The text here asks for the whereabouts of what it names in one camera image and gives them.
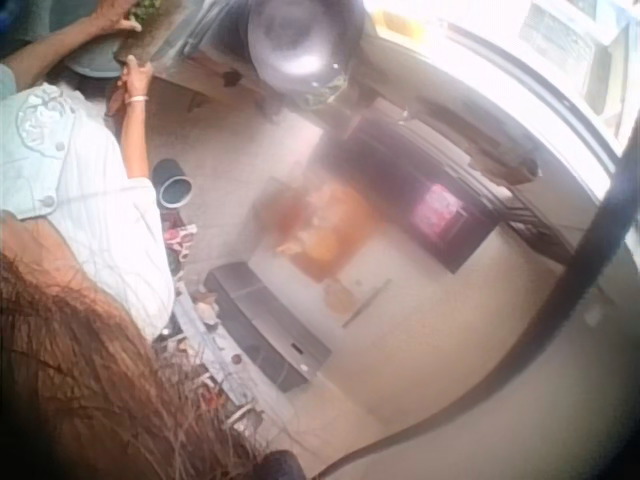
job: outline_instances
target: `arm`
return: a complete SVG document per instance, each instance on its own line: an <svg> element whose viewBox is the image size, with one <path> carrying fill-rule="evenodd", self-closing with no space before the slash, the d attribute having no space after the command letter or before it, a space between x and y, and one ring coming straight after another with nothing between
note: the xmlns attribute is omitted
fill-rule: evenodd
<svg viewBox="0 0 640 480"><path fill-rule="evenodd" d="M153 76L151 64L138 66L133 56L127 58L120 87L126 91L122 96L127 110L122 123L122 158L129 178L149 178L149 158L145 138L146 102L131 101L132 98L146 97Z"/></svg>
<svg viewBox="0 0 640 480"><path fill-rule="evenodd" d="M3 63L13 72L17 90L32 87L56 63L97 36L117 30L140 31L140 25L123 19L135 1L102 0L91 16L82 18L6 58Z"/></svg>

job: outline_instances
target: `wooden cutting board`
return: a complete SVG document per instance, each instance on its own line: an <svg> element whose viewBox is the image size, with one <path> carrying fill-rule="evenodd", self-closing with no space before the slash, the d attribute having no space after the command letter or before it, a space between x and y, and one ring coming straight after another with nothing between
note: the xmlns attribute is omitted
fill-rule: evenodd
<svg viewBox="0 0 640 480"><path fill-rule="evenodd" d="M142 26L142 32L131 33L115 53L119 62L126 62L133 55L138 63L151 60L173 29L188 11L189 0L162 0L158 10Z"/></svg>

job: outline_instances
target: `forearm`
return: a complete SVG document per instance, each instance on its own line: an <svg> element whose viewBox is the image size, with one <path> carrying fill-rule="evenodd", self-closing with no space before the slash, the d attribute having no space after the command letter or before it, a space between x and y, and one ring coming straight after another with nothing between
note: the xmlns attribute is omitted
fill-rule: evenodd
<svg viewBox="0 0 640 480"><path fill-rule="evenodd" d="M6 58L18 91L32 87L51 68L80 45L100 34L99 24L87 17L32 43Z"/></svg>
<svg viewBox="0 0 640 480"><path fill-rule="evenodd" d="M129 178L149 178L149 158L145 137L145 102L127 105L122 124L122 157Z"/></svg>

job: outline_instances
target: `sleeve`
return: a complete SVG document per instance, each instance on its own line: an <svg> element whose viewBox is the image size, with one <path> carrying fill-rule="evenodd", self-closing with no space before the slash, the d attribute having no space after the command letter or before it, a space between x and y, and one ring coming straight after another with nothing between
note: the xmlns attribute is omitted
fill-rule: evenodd
<svg viewBox="0 0 640 480"><path fill-rule="evenodd" d="M0 63L0 100L4 100L17 92L16 78L9 67Z"/></svg>

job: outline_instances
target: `brown hair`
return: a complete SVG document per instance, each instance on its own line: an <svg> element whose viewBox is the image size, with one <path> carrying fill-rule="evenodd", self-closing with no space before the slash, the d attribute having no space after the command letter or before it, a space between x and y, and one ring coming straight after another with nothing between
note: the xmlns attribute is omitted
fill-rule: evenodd
<svg viewBox="0 0 640 480"><path fill-rule="evenodd" d="M51 446L66 478L252 478L259 452L203 410L126 314L0 261L2 415Z"/></svg>

